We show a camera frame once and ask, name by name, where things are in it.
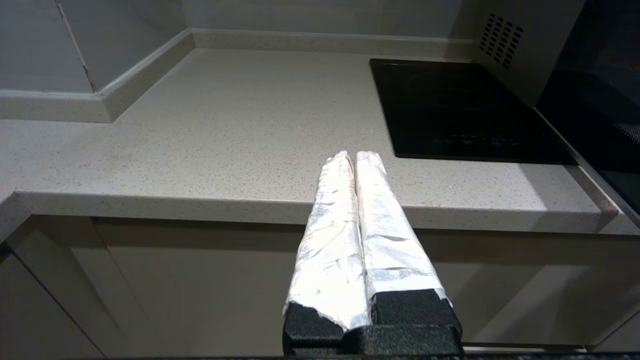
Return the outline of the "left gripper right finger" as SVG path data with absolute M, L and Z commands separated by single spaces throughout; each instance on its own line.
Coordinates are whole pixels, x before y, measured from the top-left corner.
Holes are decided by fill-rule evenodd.
M 358 152 L 355 192 L 365 272 L 365 325 L 461 324 L 391 189 L 381 156 Z

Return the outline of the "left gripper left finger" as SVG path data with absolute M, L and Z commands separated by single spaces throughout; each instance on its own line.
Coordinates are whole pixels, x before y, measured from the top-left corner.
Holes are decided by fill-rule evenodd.
M 371 325 L 355 171 L 342 150 L 328 158 L 295 257 L 283 308 L 283 348 L 340 349 Z

